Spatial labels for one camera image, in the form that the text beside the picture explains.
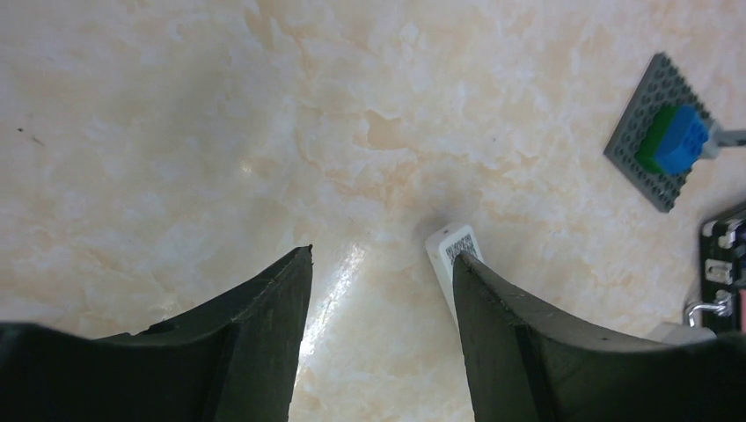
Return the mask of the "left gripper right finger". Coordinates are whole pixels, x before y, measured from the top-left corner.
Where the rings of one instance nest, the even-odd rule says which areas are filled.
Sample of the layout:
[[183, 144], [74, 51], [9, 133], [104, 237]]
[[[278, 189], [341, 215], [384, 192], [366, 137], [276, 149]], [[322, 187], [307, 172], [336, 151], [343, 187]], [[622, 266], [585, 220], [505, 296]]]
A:
[[745, 337], [666, 345], [592, 324], [470, 254], [454, 300], [478, 421], [742, 421]]

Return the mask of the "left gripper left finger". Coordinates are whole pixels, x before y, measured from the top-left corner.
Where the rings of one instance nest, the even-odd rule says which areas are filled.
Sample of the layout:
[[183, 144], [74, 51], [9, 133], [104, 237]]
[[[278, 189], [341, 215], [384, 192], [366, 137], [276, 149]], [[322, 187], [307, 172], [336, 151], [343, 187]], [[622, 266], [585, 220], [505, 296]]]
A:
[[1, 325], [4, 421], [285, 421], [309, 308], [312, 254], [137, 334], [89, 339]]

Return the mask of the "white remote control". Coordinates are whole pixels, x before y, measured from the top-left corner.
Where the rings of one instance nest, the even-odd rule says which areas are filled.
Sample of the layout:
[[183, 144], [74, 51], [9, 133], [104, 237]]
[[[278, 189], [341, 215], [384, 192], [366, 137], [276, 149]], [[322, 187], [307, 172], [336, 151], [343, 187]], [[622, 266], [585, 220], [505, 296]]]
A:
[[453, 271], [456, 258], [462, 252], [467, 252], [483, 261], [474, 230], [469, 224], [449, 223], [428, 237], [425, 241], [425, 249], [448, 304], [450, 314], [457, 324], [453, 287]]

